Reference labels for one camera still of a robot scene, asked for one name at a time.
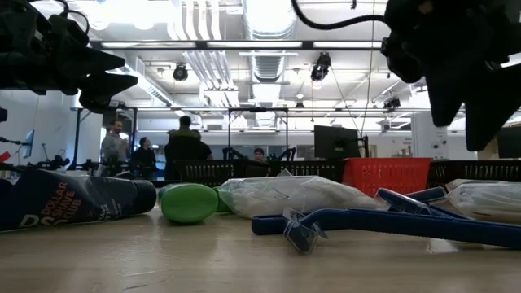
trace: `ventilation duct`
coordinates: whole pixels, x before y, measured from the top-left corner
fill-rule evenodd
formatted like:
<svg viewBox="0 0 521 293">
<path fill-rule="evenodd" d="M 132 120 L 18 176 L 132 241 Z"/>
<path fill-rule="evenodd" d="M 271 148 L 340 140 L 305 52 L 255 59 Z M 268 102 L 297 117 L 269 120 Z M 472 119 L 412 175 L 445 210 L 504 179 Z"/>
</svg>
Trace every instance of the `ventilation duct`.
<svg viewBox="0 0 521 293">
<path fill-rule="evenodd" d="M 249 40 L 288 40 L 294 37 L 296 15 L 290 0 L 243 0 L 243 17 Z M 286 57 L 250 58 L 252 81 L 268 83 L 252 85 L 252 94 L 258 103 L 271 103 L 271 107 L 277 105 L 281 86 L 269 83 L 280 81 L 285 67 Z M 256 119 L 259 126 L 274 125 L 274 113 L 258 113 Z"/>
</svg>

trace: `person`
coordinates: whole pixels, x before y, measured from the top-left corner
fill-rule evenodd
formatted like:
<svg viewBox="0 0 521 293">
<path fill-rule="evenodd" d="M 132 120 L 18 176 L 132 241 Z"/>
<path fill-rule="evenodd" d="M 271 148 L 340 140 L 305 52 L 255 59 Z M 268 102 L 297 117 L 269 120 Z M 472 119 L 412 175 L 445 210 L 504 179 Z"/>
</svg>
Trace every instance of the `person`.
<svg viewBox="0 0 521 293">
<path fill-rule="evenodd" d="M 155 153 L 147 137 L 139 139 L 139 148 L 132 154 L 132 165 L 140 172 L 140 177 L 151 180 L 155 168 Z"/>
<path fill-rule="evenodd" d="M 201 136 L 201 133 L 197 129 L 192 130 L 192 131 L 197 134 L 197 137 L 201 141 L 201 139 L 203 138 Z M 212 150 L 210 149 L 210 146 L 208 146 L 206 143 L 201 141 L 201 149 L 202 149 L 202 151 L 200 153 L 201 156 L 199 157 L 200 160 L 213 160 L 213 154 L 212 154 Z"/>
<path fill-rule="evenodd" d="M 205 153 L 199 135 L 190 129 L 191 118 L 183 116 L 179 118 L 179 130 L 169 131 L 169 143 L 164 148 L 166 165 L 164 177 L 166 180 L 179 180 L 180 174 L 176 170 L 175 162 L 181 160 L 206 160 Z"/>
<path fill-rule="evenodd" d="M 254 151 L 253 151 L 253 159 L 257 162 L 265 162 L 265 157 L 264 157 L 264 150 L 261 149 L 260 147 L 257 147 Z"/>
<path fill-rule="evenodd" d="M 112 120 L 108 125 L 108 132 L 101 143 L 101 160 L 105 164 L 113 164 L 115 162 L 124 162 L 129 154 L 129 140 L 120 136 L 123 130 L 123 122 L 121 120 Z M 98 175 L 107 176 L 106 166 L 100 166 Z"/>
</svg>

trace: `computer monitor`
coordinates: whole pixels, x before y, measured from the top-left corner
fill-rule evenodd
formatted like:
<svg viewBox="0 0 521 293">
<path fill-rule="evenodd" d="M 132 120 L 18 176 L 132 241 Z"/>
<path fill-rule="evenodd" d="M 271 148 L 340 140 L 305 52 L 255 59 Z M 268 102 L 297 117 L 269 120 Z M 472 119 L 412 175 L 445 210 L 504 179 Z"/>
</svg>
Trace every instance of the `computer monitor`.
<svg viewBox="0 0 521 293">
<path fill-rule="evenodd" d="M 521 158 L 521 126 L 505 127 L 497 134 L 497 153 L 502 159 Z"/>
<path fill-rule="evenodd" d="M 315 157 L 328 160 L 360 158 L 358 131 L 315 125 Z"/>
<path fill-rule="evenodd" d="M 34 141 L 34 129 L 29 131 L 27 133 L 27 135 L 25 136 L 24 143 L 27 143 L 27 144 L 24 145 L 24 155 L 23 155 L 24 159 L 27 159 L 33 153 L 33 141 Z"/>
</svg>

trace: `desk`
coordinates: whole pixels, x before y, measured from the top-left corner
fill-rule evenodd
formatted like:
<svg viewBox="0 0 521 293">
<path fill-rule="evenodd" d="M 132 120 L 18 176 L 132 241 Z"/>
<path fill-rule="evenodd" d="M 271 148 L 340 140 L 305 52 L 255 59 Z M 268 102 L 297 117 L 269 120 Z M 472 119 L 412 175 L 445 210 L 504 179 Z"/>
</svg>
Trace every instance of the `desk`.
<svg viewBox="0 0 521 293">
<path fill-rule="evenodd" d="M 236 216 L 173 226 L 133 218 L 0 234 L 2 293 L 514 292 L 521 251 L 330 231 L 299 256 Z"/>
</svg>

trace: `red plastic crate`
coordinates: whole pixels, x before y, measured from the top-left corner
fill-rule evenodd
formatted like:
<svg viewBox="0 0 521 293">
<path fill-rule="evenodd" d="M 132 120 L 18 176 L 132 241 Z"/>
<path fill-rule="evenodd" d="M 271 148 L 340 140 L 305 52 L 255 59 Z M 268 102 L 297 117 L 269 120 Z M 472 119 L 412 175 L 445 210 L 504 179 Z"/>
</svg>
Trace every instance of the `red plastic crate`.
<svg viewBox="0 0 521 293">
<path fill-rule="evenodd" d="M 379 188 L 408 194 L 424 190 L 431 158 L 356 158 L 346 160 L 343 184 L 373 197 Z"/>
</svg>

